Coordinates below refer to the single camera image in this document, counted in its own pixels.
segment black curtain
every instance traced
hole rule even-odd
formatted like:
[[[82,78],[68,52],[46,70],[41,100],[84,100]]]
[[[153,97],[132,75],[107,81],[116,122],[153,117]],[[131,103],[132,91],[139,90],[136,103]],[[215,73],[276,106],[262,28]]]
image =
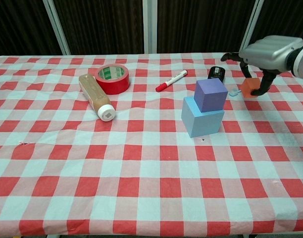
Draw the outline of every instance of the black curtain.
[[[157,51],[238,51],[254,0],[159,0]]]
[[[144,53],[142,0],[54,0],[71,54]]]
[[[268,35],[303,38],[303,0],[265,0],[250,43]]]
[[[0,56],[61,54],[42,0],[0,0]]]

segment plastic bottle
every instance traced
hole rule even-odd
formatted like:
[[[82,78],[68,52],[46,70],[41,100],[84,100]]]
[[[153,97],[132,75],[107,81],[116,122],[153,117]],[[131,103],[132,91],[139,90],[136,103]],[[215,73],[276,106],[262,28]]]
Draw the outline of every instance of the plastic bottle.
[[[88,73],[81,75],[79,77],[79,84],[99,118],[103,121],[112,120],[116,114],[115,109],[95,78]]]

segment orange cube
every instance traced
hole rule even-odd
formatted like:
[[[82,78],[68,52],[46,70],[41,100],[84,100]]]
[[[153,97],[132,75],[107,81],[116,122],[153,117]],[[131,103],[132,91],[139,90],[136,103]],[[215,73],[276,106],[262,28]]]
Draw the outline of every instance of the orange cube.
[[[251,92],[258,89],[260,86],[259,78],[246,78],[242,83],[240,90],[244,98],[257,98],[257,96],[251,95]]]

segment small blue object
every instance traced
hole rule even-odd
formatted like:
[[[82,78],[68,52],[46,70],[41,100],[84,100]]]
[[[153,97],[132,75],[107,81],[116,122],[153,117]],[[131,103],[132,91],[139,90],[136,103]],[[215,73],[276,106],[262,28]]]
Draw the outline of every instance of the small blue object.
[[[218,78],[202,79],[196,82],[195,101],[201,112],[223,110],[227,89]]]
[[[185,97],[183,100],[181,119],[190,137],[217,133],[223,115],[223,110],[200,112],[193,97]]]
[[[242,92],[241,90],[236,89],[236,88],[233,88],[233,89],[232,89],[232,92],[230,92],[229,95],[230,95],[231,97],[234,97],[234,96],[238,95],[238,94],[241,93],[241,92]]]

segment white bottle cap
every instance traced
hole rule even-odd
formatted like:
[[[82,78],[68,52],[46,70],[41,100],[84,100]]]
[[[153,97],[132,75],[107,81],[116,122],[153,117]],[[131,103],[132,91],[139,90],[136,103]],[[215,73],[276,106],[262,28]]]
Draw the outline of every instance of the white bottle cap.
[[[112,120],[115,117],[115,109],[111,104],[105,104],[98,110],[98,116],[103,121]]]

